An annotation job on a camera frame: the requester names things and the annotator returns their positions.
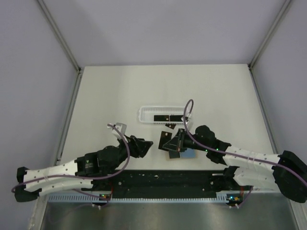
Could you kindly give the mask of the beige card holder wallet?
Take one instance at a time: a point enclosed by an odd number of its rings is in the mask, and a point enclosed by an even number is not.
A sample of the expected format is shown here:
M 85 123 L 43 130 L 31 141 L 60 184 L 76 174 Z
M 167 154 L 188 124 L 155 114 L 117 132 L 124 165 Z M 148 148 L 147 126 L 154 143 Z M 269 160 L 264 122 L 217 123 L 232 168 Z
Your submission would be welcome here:
M 180 158 L 178 159 L 194 159 L 196 158 L 196 151 L 193 149 L 186 149 L 184 152 L 180 152 Z M 175 159 L 170 159 L 169 154 L 167 155 L 168 160 L 175 160 Z

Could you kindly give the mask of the black VIP card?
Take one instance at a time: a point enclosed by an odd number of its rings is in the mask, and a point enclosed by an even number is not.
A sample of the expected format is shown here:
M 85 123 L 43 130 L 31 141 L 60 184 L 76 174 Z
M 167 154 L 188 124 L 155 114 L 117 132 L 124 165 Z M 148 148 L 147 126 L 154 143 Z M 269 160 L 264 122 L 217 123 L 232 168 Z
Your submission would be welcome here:
M 165 125 L 167 128 L 174 130 L 176 127 L 176 124 L 166 124 Z
M 180 153 L 179 153 L 179 152 L 176 152 L 176 151 L 169 151 L 168 154 L 169 154 L 169 158 L 170 158 L 170 159 L 177 159 L 177 158 L 180 158 Z

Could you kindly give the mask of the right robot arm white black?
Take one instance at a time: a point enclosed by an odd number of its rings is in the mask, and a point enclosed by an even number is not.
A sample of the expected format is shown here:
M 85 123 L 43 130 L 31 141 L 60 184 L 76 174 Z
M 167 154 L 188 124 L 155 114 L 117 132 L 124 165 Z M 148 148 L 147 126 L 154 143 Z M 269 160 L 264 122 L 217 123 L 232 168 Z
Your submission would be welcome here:
M 227 166 L 224 184 L 228 189 L 253 186 L 281 192 L 298 203 L 307 200 L 307 166 L 291 151 L 278 155 L 237 148 L 217 139 L 205 125 L 197 127 L 194 134 L 180 128 L 175 136 L 161 138 L 159 148 L 177 153 L 188 149 L 204 151 L 212 162 Z

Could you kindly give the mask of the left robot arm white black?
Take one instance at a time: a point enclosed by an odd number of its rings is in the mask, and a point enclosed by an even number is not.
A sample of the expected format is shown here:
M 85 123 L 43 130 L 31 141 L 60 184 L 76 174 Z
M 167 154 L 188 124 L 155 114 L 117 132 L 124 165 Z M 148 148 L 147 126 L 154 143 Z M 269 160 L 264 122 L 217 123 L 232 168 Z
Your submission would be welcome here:
M 71 189 L 104 190 L 109 178 L 122 172 L 118 169 L 122 163 L 128 164 L 130 158 L 144 158 L 152 145 L 152 141 L 125 136 L 118 140 L 118 146 L 107 146 L 64 164 L 39 170 L 20 167 L 16 174 L 18 184 L 12 192 L 21 203 Z

